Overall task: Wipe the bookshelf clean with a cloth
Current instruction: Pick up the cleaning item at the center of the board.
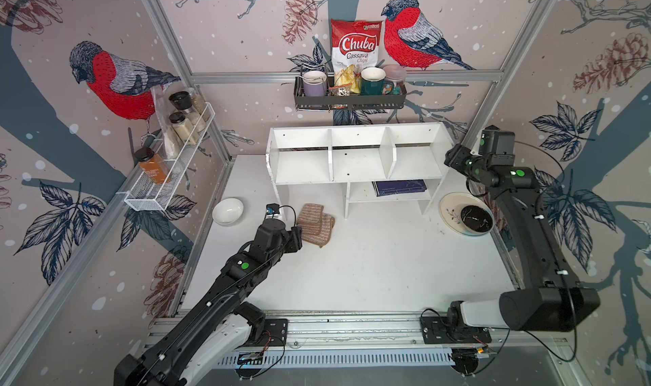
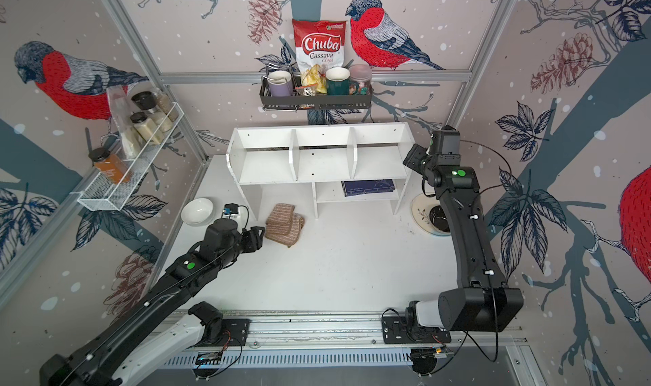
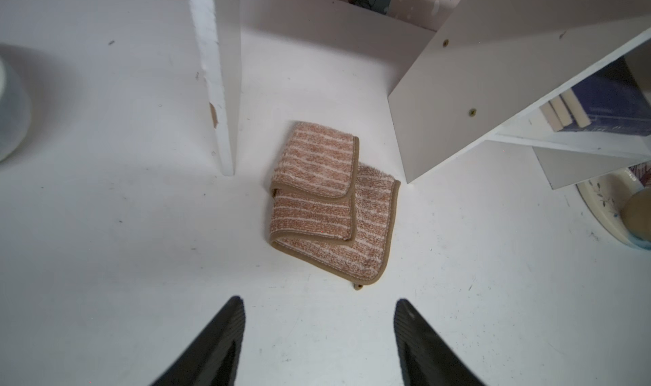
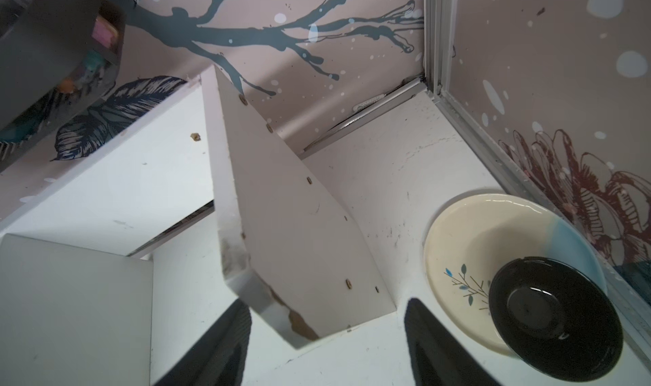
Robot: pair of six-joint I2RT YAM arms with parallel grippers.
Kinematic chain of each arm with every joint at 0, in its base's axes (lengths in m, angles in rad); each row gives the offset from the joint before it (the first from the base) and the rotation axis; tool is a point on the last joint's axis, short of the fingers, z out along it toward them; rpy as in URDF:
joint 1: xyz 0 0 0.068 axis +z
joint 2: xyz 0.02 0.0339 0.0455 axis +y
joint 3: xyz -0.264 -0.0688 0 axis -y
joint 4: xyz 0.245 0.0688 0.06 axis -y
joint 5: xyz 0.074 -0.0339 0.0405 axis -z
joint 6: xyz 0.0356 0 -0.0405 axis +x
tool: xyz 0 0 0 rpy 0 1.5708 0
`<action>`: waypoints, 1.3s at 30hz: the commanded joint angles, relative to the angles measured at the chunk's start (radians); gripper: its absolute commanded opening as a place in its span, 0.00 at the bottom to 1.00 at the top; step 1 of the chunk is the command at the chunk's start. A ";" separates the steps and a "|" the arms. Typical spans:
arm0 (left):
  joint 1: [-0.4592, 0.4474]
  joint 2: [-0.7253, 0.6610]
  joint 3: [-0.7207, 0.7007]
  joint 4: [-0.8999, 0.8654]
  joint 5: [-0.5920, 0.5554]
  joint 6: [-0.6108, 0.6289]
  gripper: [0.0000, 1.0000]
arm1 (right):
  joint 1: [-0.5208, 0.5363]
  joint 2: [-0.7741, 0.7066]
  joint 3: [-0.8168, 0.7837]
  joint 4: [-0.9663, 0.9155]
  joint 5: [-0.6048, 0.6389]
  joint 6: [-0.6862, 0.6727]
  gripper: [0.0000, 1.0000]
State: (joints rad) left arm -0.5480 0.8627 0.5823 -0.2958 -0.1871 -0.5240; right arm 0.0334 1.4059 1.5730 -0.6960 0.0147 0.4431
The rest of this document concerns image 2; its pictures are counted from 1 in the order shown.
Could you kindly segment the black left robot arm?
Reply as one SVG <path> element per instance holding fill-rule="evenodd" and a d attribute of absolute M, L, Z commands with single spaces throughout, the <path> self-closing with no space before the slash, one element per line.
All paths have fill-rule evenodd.
<path fill-rule="evenodd" d="M 122 318 L 67 357 L 56 354 L 39 371 L 41 385 L 121 385 L 116 372 L 129 355 L 178 307 L 215 280 L 240 255 L 263 246 L 265 228 L 240 228 L 220 218 L 208 226 L 203 240 L 177 257 L 163 276 Z"/>

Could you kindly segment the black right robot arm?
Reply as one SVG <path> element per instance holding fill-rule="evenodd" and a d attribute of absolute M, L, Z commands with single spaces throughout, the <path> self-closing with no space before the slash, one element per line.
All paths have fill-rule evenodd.
<path fill-rule="evenodd" d="M 459 131 L 445 126 L 432 134 L 430 147 L 413 145 L 403 165 L 435 189 L 447 218 L 457 264 L 458 287 L 432 301 L 412 301 L 410 330 L 493 332 L 505 330 L 524 304 L 522 292 L 507 284 L 488 239 L 480 185 L 471 167 L 460 165 Z"/>

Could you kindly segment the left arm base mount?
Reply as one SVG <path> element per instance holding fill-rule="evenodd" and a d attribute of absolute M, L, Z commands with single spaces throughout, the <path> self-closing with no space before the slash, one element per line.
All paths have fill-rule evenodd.
<path fill-rule="evenodd" d="M 216 323 L 204 324 L 192 315 L 186 315 L 178 322 L 180 329 L 173 330 L 173 337 L 184 337 L 187 347 L 244 346 L 247 343 L 251 320 L 247 318 L 226 318 Z"/>

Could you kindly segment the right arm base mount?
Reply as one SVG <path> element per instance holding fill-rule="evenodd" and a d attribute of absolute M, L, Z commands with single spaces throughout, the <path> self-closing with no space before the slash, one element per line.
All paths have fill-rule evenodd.
<path fill-rule="evenodd" d="M 440 328 L 408 327 L 403 316 L 391 312 L 381 316 L 381 335 L 385 345 L 449 344 L 452 336 Z"/>

